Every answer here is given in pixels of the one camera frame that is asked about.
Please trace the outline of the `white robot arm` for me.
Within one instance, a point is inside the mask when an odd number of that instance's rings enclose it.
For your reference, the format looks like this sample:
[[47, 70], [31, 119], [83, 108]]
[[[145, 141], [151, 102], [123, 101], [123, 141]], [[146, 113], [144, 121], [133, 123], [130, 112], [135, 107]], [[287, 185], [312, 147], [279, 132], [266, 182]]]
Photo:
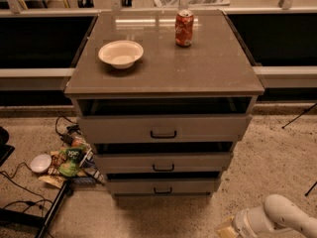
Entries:
[[290, 231], [317, 238], [317, 219], [279, 194], [269, 195], [262, 205], [243, 209], [216, 227], [220, 238], [259, 238], [262, 233]]

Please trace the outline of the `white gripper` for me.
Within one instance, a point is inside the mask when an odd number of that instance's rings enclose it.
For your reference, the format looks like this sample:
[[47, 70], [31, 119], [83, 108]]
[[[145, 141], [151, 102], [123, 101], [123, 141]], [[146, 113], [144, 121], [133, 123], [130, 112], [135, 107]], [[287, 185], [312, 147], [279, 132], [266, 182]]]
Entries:
[[262, 206], [239, 211], [219, 224], [215, 231], [219, 238], [258, 238], [261, 233], [274, 230], [274, 224], [268, 219]]

